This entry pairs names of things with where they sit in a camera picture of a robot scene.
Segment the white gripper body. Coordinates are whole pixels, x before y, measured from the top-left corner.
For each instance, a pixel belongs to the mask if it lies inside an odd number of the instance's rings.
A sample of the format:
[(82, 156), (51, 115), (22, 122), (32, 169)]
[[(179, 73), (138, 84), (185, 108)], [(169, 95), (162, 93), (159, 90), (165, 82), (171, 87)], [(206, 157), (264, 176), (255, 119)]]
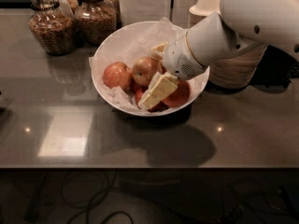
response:
[(187, 30), (171, 40), (163, 54), (164, 68), (173, 76), (190, 80), (205, 73), (206, 68), (196, 61), (188, 46)]

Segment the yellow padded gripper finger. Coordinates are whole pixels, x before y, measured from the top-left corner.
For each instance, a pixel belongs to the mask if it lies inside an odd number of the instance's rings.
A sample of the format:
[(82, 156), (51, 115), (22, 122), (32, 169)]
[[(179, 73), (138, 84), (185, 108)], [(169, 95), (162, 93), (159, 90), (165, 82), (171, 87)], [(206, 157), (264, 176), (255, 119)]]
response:
[(167, 45), (168, 45), (167, 42), (163, 42), (158, 46), (152, 48), (150, 50), (150, 55), (156, 60), (161, 60), (164, 56), (164, 50), (167, 47)]
[(150, 110), (162, 100), (172, 94), (178, 88), (178, 78), (169, 72), (161, 74), (157, 72), (148, 89), (142, 94), (138, 106), (142, 110)]

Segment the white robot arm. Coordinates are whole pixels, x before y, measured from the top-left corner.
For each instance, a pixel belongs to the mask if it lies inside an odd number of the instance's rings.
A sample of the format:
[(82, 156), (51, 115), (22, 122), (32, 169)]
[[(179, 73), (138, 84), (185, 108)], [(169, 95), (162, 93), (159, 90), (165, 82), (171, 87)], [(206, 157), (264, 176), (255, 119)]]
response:
[(175, 36), (164, 49), (164, 75), (156, 75), (138, 105), (149, 110), (180, 80), (205, 73), (220, 59), (265, 44), (299, 60), (299, 0), (221, 0), (220, 10)]

